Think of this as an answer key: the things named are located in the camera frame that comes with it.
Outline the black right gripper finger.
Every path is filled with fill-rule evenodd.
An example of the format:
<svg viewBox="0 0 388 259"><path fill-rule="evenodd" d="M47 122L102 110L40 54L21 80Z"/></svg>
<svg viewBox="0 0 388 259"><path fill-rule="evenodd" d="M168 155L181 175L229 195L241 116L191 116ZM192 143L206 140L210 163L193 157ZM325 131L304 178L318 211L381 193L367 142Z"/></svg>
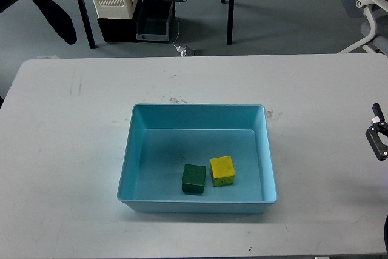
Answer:
<svg viewBox="0 0 388 259"><path fill-rule="evenodd" d="M366 138L379 161L387 159L387 144L384 144L379 134L387 136L387 122L379 103L372 106L374 117L370 127L366 130Z"/></svg>

